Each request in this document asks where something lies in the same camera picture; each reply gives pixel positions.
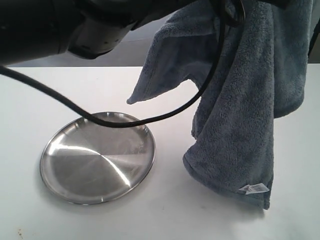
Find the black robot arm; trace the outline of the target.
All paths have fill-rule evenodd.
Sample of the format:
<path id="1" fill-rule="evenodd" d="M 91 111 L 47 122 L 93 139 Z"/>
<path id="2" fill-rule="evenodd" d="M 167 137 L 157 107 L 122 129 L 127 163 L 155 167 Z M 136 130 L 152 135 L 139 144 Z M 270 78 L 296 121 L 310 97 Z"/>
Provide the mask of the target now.
<path id="1" fill-rule="evenodd" d="M 150 22 L 187 6 L 187 0 L 3 0 L 3 66 L 70 52 L 94 60 Z"/>

